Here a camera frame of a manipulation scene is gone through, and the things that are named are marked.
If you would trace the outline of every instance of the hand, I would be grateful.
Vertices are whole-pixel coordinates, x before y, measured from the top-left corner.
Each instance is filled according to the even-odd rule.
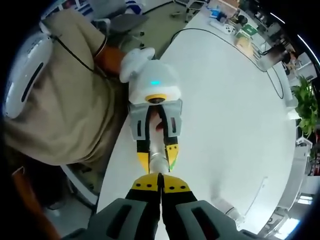
[[[152,109],[152,112],[151,112],[151,116],[150,116],[150,121],[152,121],[156,116],[158,115],[158,112],[155,108]],[[163,122],[161,121],[156,127],[155,127],[155,130],[157,132],[160,132],[164,129],[164,125],[163,125]]]

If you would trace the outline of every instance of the floor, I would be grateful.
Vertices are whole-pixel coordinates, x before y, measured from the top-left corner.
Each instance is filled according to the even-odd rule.
[[[156,58],[159,59],[169,46],[171,37],[186,25],[184,22],[184,15],[171,17],[170,15],[176,11],[184,10],[183,6],[169,3],[158,7],[146,15],[149,17],[148,21],[143,24],[137,31],[144,31],[145,35],[141,37],[145,47],[152,47],[155,49]],[[121,48],[128,52],[133,48],[138,48],[137,41],[131,41],[124,44]]]
[[[169,3],[155,10],[148,12],[148,21],[136,31],[143,30],[145,35],[141,37],[145,47],[153,47],[156,58],[159,59],[169,46],[171,37],[186,23],[184,15],[175,18],[170,15],[183,7],[174,3]],[[134,48],[139,48],[139,42],[131,40],[122,45],[124,52],[129,52]],[[73,231],[86,228],[91,216],[91,210],[72,197],[67,197],[65,205],[59,210],[47,210],[46,216],[56,227],[61,237]]]

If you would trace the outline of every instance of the person's arm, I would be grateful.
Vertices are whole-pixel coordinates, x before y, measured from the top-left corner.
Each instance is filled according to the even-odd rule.
[[[95,64],[106,73],[119,75],[121,70],[121,61],[125,57],[120,49],[105,45],[101,51],[94,57]]]
[[[119,75],[121,61],[126,55],[116,47],[107,46],[107,37],[81,13],[68,9],[92,52],[95,64],[106,73]]]

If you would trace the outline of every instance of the potted plant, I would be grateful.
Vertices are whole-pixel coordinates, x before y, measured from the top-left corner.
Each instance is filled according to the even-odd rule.
[[[312,90],[312,85],[304,76],[299,76],[298,79],[301,85],[292,87],[292,92],[298,100],[298,106],[295,110],[301,117],[299,127],[308,138],[316,130],[318,104]]]

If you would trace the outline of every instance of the white desk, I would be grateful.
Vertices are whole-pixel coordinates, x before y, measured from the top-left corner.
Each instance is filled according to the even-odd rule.
[[[288,182],[283,191],[278,207],[290,210],[300,192],[308,163],[310,146],[297,146],[294,149],[294,157],[290,170]]]
[[[208,29],[228,40],[207,25],[202,13],[186,27]],[[219,194],[246,215],[241,227],[257,234],[282,196],[294,157],[296,126],[287,118],[285,101],[266,73],[207,32],[181,32],[161,60],[181,77],[182,133],[172,175],[186,181],[199,200],[211,202]],[[277,68],[279,77],[286,78]],[[270,76],[281,92],[275,74]],[[124,198],[145,174],[129,123],[127,118],[114,147],[98,211]],[[161,222],[156,239],[168,239]]]

